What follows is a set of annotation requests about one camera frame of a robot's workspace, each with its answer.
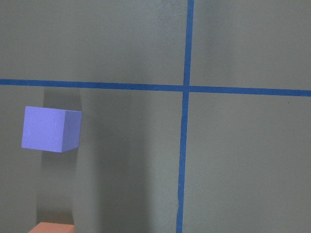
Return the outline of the purple foam block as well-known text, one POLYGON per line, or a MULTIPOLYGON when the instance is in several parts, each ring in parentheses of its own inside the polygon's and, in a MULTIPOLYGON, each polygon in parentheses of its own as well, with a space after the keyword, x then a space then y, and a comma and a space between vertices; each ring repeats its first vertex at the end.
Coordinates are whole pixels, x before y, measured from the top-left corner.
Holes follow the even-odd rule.
POLYGON ((79 147, 82 112, 26 106, 21 147, 66 152, 79 147))

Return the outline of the orange foam block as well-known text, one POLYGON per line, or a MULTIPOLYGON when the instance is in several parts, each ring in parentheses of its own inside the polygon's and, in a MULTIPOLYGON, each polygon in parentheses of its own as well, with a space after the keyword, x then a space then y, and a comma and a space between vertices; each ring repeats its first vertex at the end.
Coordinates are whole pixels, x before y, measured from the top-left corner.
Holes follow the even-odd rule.
POLYGON ((40 222, 29 233, 74 233, 74 231, 74 225, 40 222))

